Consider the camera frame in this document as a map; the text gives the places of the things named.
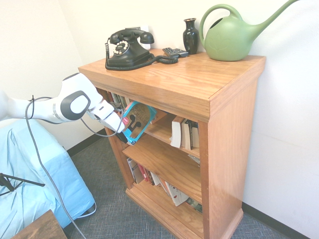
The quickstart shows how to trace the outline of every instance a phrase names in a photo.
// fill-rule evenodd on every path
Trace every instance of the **gray carpet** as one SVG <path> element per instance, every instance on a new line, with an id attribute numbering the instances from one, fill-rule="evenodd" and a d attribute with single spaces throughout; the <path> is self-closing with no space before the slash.
<path id="1" fill-rule="evenodd" d="M 175 238 L 125 194 L 125 183 L 107 138 L 77 153 L 72 160 L 97 204 L 95 214 L 75 220 L 87 239 Z M 72 239 L 82 238 L 72 224 L 64 230 Z M 285 238 L 248 215 L 244 215 L 232 237 Z"/>

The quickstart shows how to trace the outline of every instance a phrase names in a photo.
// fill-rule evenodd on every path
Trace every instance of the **gray cable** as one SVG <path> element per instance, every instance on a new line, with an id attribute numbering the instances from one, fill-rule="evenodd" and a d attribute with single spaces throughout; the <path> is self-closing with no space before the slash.
<path id="1" fill-rule="evenodd" d="M 37 100 L 40 100 L 40 99 L 51 99 L 51 98 L 50 98 L 50 97 L 40 97 L 40 98 L 35 99 L 34 101 L 37 101 Z M 69 219 L 71 220 L 71 222 L 73 223 L 73 225 L 75 226 L 75 228 L 79 231 L 79 233 L 81 234 L 81 236 L 82 236 L 84 239 L 86 239 L 86 237 L 83 235 L 83 233 L 81 232 L 81 230 L 78 228 L 78 226 L 75 224 L 75 222 L 73 221 L 72 217 L 70 216 L 70 214 L 69 214 L 68 211 L 66 210 L 65 205 L 64 205 L 64 203 L 63 203 L 63 200 L 62 200 L 62 197 L 61 197 L 61 194 L 60 194 L 58 188 L 56 187 L 56 185 L 55 185 L 53 179 L 51 178 L 51 176 L 50 176 L 50 174 L 49 174 L 49 172 L 46 170 L 46 168 L 45 168 L 44 165 L 42 164 L 42 161 L 41 161 L 41 158 L 40 158 L 40 154 L 39 154 L 39 150 L 38 150 L 38 147 L 37 147 L 37 145 L 36 145 L 35 139 L 34 139 L 34 137 L 33 137 L 33 133 L 32 133 L 32 131 L 31 131 L 31 127 L 30 127 L 30 124 L 29 124 L 29 119 L 28 119 L 28 116 L 27 116 L 28 108 L 29 108 L 29 106 L 30 106 L 32 103 L 34 103 L 34 101 L 31 101 L 31 102 L 27 105 L 27 107 L 26 107 L 26 109 L 25 109 L 25 120 L 26 120 L 26 124 L 27 124 L 27 126 L 28 126 L 28 129 L 29 129 L 29 132 L 30 132 L 30 135 L 31 135 L 31 138 L 32 138 L 34 147 L 35 147 L 36 155 L 38 156 L 38 159 L 39 159 L 39 163 L 40 163 L 41 167 L 43 168 L 43 170 L 45 171 L 45 173 L 46 173 L 46 175 L 48 176 L 48 178 L 50 179 L 51 183 L 53 184 L 54 189 L 56 190 L 56 192 L 57 192 L 57 194 L 58 194 L 58 197 L 59 197 L 59 199 L 60 199 L 61 205 L 62 205 L 62 207 L 63 207 L 63 209 L 64 209 L 66 215 L 69 217 Z"/>
<path id="2" fill-rule="evenodd" d="M 119 129 L 120 129 L 120 127 L 121 127 L 122 120 L 123 120 L 123 109 L 121 109 L 121 122 L 120 122 L 120 124 L 119 124 L 118 129 L 117 129 L 113 134 L 111 134 L 111 135 L 103 135 L 103 134 L 99 134 L 99 133 L 94 132 L 94 131 L 84 122 L 84 120 L 81 118 L 81 121 L 84 123 L 84 125 L 85 125 L 91 132 L 93 132 L 94 134 L 96 134 L 96 135 L 98 135 L 98 136 L 100 136 L 100 137 L 111 137 L 111 136 L 116 135 L 116 133 L 119 131 Z"/>

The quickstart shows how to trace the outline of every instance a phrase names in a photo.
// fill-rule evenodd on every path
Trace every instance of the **blue book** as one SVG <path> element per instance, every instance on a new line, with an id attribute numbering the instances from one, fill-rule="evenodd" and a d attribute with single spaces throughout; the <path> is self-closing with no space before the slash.
<path id="1" fill-rule="evenodd" d="M 122 122 L 125 125 L 123 134 L 128 139 L 128 144 L 134 145 L 139 140 L 155 115 L 156 110 L 153 107 L 137 101 L 127 106 Z"/>

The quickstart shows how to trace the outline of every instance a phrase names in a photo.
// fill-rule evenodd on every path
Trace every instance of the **bookshelf top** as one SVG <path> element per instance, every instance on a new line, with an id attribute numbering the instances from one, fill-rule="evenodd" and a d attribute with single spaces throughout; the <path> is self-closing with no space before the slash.
<path id="1" fill-rule="evenodd" d="M 152 49 L 155 56 L 161 49 Z M 105 59 L 79 67 L 95 87 L 180 115 L 208 121 L 215 98 L 227 100 L 262 73 L 265 57 L 236 62 L 215 61 L 205 52 L 179 58 L 178 63 L 153 63 L 133 71 L 109 71 Z"/>

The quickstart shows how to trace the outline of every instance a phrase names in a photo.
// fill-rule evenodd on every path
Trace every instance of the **black stand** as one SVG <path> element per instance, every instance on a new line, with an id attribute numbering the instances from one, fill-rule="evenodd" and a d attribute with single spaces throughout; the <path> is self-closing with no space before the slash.
<path id="1" fill-rule="evenodd" d="M 12 184 L 10 183 L 9 179 L 8 178 L 12 178 L 12 179 L 15 179 L 15 180 L 18 180 L 18 181 L 21 181 L 15 188 L 12 186 Z M 29 180 L 26 180 L 26 179 L 22 179 L 22 178 L 17 178 L 17 177 L 13 177 L 13 176 L 9 176 L 9 175 L 6 175 L 6 174 L 3 174 L 3 173 L 0 173 L 0 186 L 5 186 L 9 189 L 8 192 L 5 192 L 5 193 L 2 193 L 0 194 L 0 196 L 4 195 L 4 194 L 7 194 L 9 192 L 13 192 L 15 189 L 17 189 L 23 182 L 26 182 L 26 183 L 31 183 L 31 184 L 34 184 L 34 185 L 37 185 L 37 186 L 45 186 L 45 184 L 43 183 L 36 183 L 36 182 L 32 182 L 32 181 L 29 181 Z"/>

